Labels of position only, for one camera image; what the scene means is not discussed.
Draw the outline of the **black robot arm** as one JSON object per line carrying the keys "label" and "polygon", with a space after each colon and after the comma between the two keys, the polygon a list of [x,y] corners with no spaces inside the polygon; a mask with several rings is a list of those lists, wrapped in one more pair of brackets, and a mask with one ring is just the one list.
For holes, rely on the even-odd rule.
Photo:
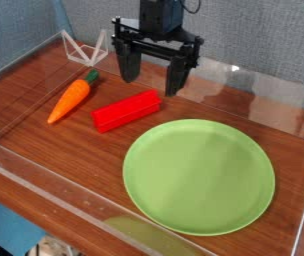
{"label": "black robot arm", "polygon": [[130,83],[138,77],[142,54],[166,60],[166,96],[174,96],[182,89],[204,43],[200,36],[182,28],[184,12],[197,12],[185,7],[185,0],[139,0],[137,19],[111,19],[111,44],[122,80]]}

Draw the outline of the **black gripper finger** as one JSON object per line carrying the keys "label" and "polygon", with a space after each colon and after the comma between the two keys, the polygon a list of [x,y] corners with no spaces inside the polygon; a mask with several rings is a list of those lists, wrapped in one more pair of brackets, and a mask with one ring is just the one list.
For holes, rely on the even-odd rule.
{"label": "black gripper finger", "polygon": [[130,83],[139,75],[141,53],[130,43],[118,41],[115,43],[115,55],[121,78],[126,83]]}
{"label": "black gripper finger", "polygon": [[188,74],[189,69],[186,66],[186,59],[174,56],[166,68],[165,95],[167,97],[174,96],[177,91],[184,87]]}

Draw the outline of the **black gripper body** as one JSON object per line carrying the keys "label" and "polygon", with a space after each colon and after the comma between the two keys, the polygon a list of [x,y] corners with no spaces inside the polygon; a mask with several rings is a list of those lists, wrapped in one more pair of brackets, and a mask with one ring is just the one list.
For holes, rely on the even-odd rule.
{"label": "black gripper body", "polygon": [[115,53],[126,57],[134,52],[143,53],[155,58],[170,60],[173,56],[181,55],[189,67],[197,66],[200,46],[204,39],[193,35],[181,26],[165,34],[145,32],[139,29],[137,19],[111,19],[114,34],[111,44]]}

